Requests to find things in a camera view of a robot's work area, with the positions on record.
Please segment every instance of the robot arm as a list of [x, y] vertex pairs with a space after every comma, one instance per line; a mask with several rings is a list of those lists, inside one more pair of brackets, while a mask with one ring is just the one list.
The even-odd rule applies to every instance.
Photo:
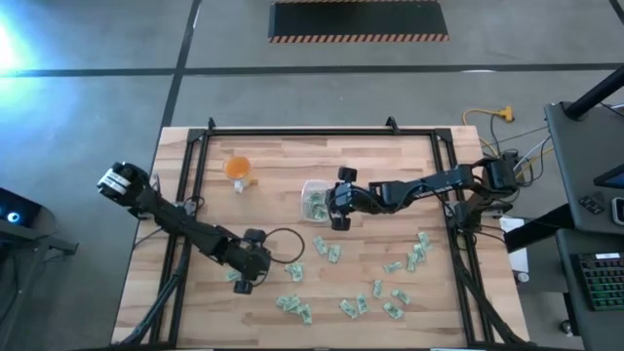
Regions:
[[[483, 167], [482, 178], [473, 170]], [[472, 165], [458, 165], [450, 171], [429, 175], [412, 181], [377, 181], [369, 183], [369, 189], [356, 186], [357, 171], [340, 168], [341, 180], [328, 190], [326, 204], [331, 217], [331, 228], [349, 230], [348, 215], [353, 212], [366, 214], [394, 214], [407, 208], [415, 200], [439, 196], [457, 189], [468, 189], [473, 196], [455, 206], [457, 223], [462, 227], [480, 219], [481, 213], [496, 199], [505, 198], [517, 191], [518, 185], [509, 164], [498, 159], [483, 159]]]
[[248, 229], [241, 238], [221, 226], [197, 221], [183, 206], [163, 199], [149, 184], [147, 172], [135, 165], [115, 163], [97, 187], [100, 194], [127, 208], [134, 216], [153, 214], [154, 221], [165, 232], [187, 237], [200, 253], [240, 271], [242, 279], [234, 286], [234, 293], [251, 293], [251, 282], [269, 270], [271, 252], [262, 246], [266, 239], [263, 231]]

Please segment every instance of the gray concrete floor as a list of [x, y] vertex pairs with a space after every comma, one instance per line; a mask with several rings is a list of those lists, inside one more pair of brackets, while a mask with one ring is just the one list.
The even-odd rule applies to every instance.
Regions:
[[[266, 43], [268, 0], [204, 0], [189, 67], [323, 64], [505, 64], [624, 61], [624, 26], [606, 0], [442, 0], [447, 44]], [[190, 0], [4, 0], [0, 69], [176, 66]], [[462, 111], [514, 107], [503, 139], [545, 126], [546, 103], [572, 100], [607, 71], [186, 77], [174, 126], [455, 125]], [[152, 163], [171, 77], [0, 78], [0, 186], [55, 212], [78, 254], [50, 264], [27, 303], [12, 349], [106, 345], [137, 222], [97, 194], [110, 164]], [[624, 100], [622, 94], [611, 102]], [[469, 117], [491, 139], [488, 117]], [[504, 148], [527, 152], [545, 131]], [[553, 154], [513, 214], [566, 201]], [[557, 330], [557, 297], [523, 293], [531, 339], [580, 347]]]

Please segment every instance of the hazard striped mat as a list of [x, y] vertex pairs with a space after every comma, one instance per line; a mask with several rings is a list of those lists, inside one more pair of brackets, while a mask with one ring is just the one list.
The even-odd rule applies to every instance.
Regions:
[[282, 0], [271, 5], [269, 42], [444, 42], [435, 0]]

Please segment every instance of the crumpled dollar bill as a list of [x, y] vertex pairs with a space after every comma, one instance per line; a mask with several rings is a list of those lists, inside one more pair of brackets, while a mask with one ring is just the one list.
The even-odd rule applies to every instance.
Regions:
[[367, 303], [367, 298], [363, 294], [360, 293], [356, 297], [356, 301], [358, 302], [358, 311], [360, 311], [360, 314], [369, 312], [369, 304]]
[[429, 235], [426, 232], [418, 233], [418, 241], [420, 241], [420, 245], [422, 245], [422, 249], [426, 252], [431, 250], [433, 246], [431, 246], [431, 242], [429, 241]]
[[416, 254], [416, 263], [424, 262], [426, 260], [425, 250], [422, 248], [422, 244], [416, 244], [413, 246], [413, 252]]
[[416, 262], [418, 260], [418, 256], [416, 253], [408, 253], [408, 272], [416, 271]]
[[403, 263], [401, 263], [400, 261], [396, 261], [394, 263], [386, 264], [383, 266], [383, 270], [386, 273], [393, 273], [393, 272], [398, 271], [401, 268], [403, 268]]
[[329, 249], [328, 247], [325, 245], [325, 242], [323, 241], [323, 238], [321, 237], [315, 237], [312, 242], [314, 243], [314, 246], [316, 247], [316, 250], [319, 252], [320, 255], [324, 255], [326, 254]]
[[237, 271], [235, 269], [229, 270], [225, 274], [225, 279], [228, 282], [233, 282], [235, 280], [239, 280], [239, 279], [241, 279], [241, 272], [239, 272], [239, 271]]
[[310, 304], [301, 304], [301, 299], [297, 295], [280, 296], [275, 300], [275, 304], [282, 307], [283, 311], [301, 317], [304, 325], [312, 324], [312, 310], [310, 309]]
[[392, 302], [388, 301], [386, 303], [383, 304], [383, 309], [388, 312], [388, 314], [390, 315], [390, 317], [394, 318], [394, 319], [399, 319], [401, 317], [403, 317], [404, 312], [401, 308], [395, 306]]
[[400, 289], [393, 290], [392, 295], [400, 299], [404, 304], [410, 304], [411, 302], [411, 298]]
[[381, 298], [381, 281], [374, 280], [372, 282], [372, 295], [376, 298]]
[[287, 264], [284, 270], [291, 273], [291, 277], [294, 282], [300, 282], [303, 280], [303, 262]]
[[331, 245], [330, 246], [330, 255], [328, 257], [328, 260], [331, 263], [338, 263], [338, 260], [340, 259], [340, 253], [342, 252], [342, 249], [340, 248], [340, 245]]
[[316, 221], [324, 221], [330, 218], [328, 207], [325, 205], [326, 190], [309, 191], [303, 194], [303, 215]]
[[342, 301], [340, 301], [340, 305], [339, 306], [340, 306], [340, 309], [344, 313], [346, 313], [349, 317], [351, 317], [351, 319], [358, 318], [358, 311], [346, 299], [343, 299]]

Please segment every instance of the butcher block tabletop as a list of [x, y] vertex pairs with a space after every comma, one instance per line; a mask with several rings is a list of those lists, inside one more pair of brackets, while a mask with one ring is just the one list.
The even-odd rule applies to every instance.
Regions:
[[[472, 163], [482, 157], [474, 127], [452, 130], [458, 163]], [[176, 197], [177, 184], [188, 128], [165, 128], [162, 132], [152, 174], [158, 174], [163, 196]], [[197, 167], [199, 143], [193, 153], [187, 196], [191, 194]], [[245, 156], [252, 163], [254, 182], [242, 193], [235, 192], [223, 172], [232, 156]], [[266, 232], [288, 227], [305, 240], [304, 278], [293, 282], [284, 265], [273, 262], [266, 281], [251, 295], [232, 292], [225, 279], [227, 266], [220, 266], [193, 248], [181, 314], [178, 347], [194, 348], [416, 348], [465, 346], [457, 290], [453, 276], [449, 240], [436, 197], [415, 201], [397, 214], [353, 213], [351, 230], [332, 231], [328, 225], [301, 218], [301, 189], [306, 180], [333, 183], [338, 167], [358, 170], [356, 184], [369, 181], [412, 180], [434, 174], [431, 141], [427, 136], [212, 136], [204, 172], [202, 197], [206, 200], [198, 220], [218, 224], [243, 235], [248, 228]], [[138, 228], [136, 240], [157, 226], [150, 220]], [[407, 263], [407, 253], [417, 243], [417, 233], [429, 234], [433, 249], [414, 273], [401, 269], [386, 274], [383, 266], [394, 261]], [[500, 235], [499, 232], [488, 233]], [[342, 254], [337, 264], [320, 256], [312, 239], [321, 236], [326, 244], [338, 244]], [[119, 307], [112, 341], [130, 334], [153, 303], [163, 265], [168, 235], [160, 232], [138, 245]], [[272, 235], [265, 246], [280, 259], [295, 257], [298, 239], [288, 232]], [[488, 299], [520, 337], [527, 339], [527, 327], [505, 246], [480, 236], [479, 262]], [[372, 281], [383, 282], [381, 298], [372, 296]], [[411, 297], [405, 305], [391, 291], [401, 289]], [[352, 320], [338, 304], [356, 296], [368, 299], [369, 312]], [[278, 296], [296, 294], [312, 311], [311, 326], [304, 326], [295, 314], [277, 307]], [[163, 332], [169, 330], [173, 298], [165, 313]], [[394, 320], [382, 308], [392, 301], [405, 311]], [[476, 303], [471, 313], [480, 338]]]

